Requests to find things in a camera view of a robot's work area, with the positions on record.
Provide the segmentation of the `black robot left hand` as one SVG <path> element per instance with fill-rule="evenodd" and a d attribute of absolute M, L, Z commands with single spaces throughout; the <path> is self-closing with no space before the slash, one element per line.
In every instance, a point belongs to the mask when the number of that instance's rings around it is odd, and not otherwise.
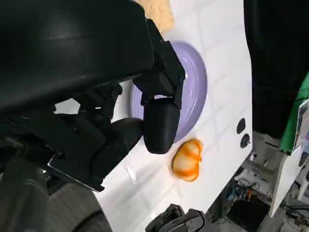
<path fill-rule="evenodd" d="M 103 191 L 138 143 L 171 149 L 184 68 L 133 0 L 0 3 L 0 168 L 27 160 Z"/>

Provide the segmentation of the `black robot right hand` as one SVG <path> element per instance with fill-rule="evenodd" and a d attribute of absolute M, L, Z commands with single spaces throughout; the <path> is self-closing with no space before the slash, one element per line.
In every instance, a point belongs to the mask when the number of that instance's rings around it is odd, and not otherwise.
<path fill-rule="evenodd" d="M 145 228 L 146 232 L 205 232 L 206 218 L 202 211 L 189 209 L 185 213 L 180 205 L 170 204 Z"/>

